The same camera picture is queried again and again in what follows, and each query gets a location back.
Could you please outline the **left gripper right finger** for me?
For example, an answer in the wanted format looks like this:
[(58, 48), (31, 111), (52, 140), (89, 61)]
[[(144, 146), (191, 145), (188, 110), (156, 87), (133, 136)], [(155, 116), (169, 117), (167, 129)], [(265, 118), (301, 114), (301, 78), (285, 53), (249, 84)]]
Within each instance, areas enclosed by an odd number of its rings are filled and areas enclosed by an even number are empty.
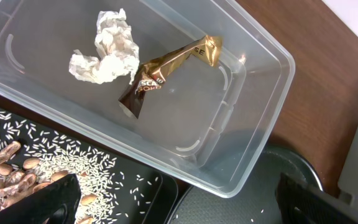
[(316, 187), (281, 173), (275, 198), (283, 223), (358, 224), (358, 211)]

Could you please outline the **white tissue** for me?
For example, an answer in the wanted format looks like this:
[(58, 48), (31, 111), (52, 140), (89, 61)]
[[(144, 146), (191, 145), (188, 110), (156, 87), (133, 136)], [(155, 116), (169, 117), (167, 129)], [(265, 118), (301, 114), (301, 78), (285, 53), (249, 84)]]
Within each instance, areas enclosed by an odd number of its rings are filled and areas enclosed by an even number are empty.
[(132, 38), (125, 10), (101, 11), (96, 22), (94, 45), (98, 57), (75, 50), (68, 70), (80, 81), (103, 84), (129, 75), (132, 84), (138, 70), (139, 46)]

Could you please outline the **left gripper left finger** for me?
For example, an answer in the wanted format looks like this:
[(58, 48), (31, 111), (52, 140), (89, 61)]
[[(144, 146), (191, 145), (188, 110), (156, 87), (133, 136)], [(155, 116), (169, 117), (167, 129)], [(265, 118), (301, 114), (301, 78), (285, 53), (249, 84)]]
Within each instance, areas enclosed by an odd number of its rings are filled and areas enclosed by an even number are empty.
[(0, 211), (0, 224), (73, 224), (80, 199), (79, 181), (68, 174)]

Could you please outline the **gold snack wrapper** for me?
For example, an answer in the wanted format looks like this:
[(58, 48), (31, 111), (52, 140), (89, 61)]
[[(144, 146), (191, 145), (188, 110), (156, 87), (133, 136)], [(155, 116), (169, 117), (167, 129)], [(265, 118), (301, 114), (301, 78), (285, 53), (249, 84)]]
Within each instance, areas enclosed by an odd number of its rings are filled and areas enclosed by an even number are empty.
[(133, 82), (119, 98), (119, 106), (128, 117), (137, 119), (147, 91), (160, 89), (167, 77), (190, 55), (215, 67), (219, 62), (222, 47), (221, 36), (206, 35), (180, 49), (140, 64)]

